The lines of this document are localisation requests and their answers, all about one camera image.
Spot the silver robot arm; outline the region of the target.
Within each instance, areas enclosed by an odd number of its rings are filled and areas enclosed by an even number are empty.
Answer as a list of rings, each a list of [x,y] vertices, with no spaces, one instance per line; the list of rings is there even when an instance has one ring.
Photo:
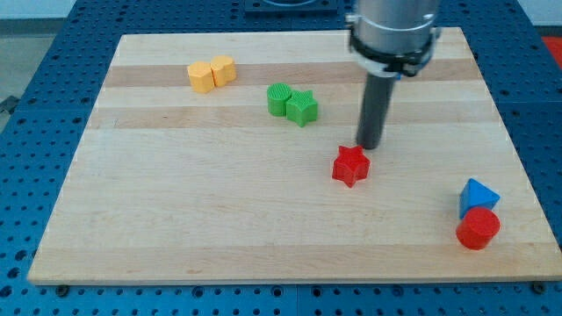
[[[359,146],[378,146],[395,82],[417,75],[431,60],[440,36],[435,26],[439,5],[439,0],[356,0],[345,16],[349,51],[367,72]]]

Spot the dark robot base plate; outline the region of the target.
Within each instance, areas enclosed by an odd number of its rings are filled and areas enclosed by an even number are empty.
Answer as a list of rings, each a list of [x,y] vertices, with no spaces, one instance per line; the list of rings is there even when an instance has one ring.
[[[337,0],[243,0],[248,14],[337,12]]]

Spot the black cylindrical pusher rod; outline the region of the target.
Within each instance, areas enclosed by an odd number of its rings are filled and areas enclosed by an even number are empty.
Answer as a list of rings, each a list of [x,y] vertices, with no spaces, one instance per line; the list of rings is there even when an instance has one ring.
[[[395,81],[394,76],[366,77],[356,136],[357,144],[364,149],[375,149],[382,138]]]

